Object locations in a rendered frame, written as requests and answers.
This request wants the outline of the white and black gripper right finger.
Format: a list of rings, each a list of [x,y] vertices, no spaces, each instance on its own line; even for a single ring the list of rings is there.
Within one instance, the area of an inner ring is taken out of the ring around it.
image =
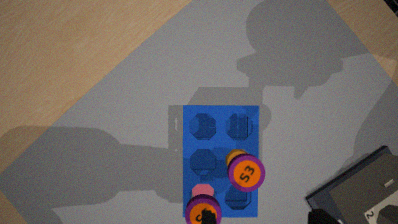
[[[308,224],[341,224],[323,209],[312,209],[308,213]]]

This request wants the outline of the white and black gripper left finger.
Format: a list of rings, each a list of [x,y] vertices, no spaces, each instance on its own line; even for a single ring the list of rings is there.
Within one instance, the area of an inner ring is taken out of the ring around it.
[[[211,210],[202,210],[202,224],[217,224],[215,213]]]

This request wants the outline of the blue tube rack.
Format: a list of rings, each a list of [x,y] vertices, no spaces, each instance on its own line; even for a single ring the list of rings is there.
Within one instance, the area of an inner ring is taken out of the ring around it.
[[[183,105],[184,210],[191,190],[209,184],[222,217],[258,214],[258,189],[239,191],[228,178],[225,157],[233,149],[244,149],[259,159],[259,106]]]

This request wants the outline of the grey bench mat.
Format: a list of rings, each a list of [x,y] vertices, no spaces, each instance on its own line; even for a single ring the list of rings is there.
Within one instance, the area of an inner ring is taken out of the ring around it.
[[[28,224],[186,224],[183,105],[259,106],[258,217],[388,146],[398,86],[326,0],[192,0],[0,174]]]

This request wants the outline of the purple-capped tube with orange s5 label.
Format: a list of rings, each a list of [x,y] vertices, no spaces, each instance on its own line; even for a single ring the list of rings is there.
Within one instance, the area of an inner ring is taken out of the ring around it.
[[[216,200],[215,190],[209,184],[197,184],[192,190],[185,210],[187,224],[202,224],[202,210],[216,213],[217,224],[220,224],[222,212]]]

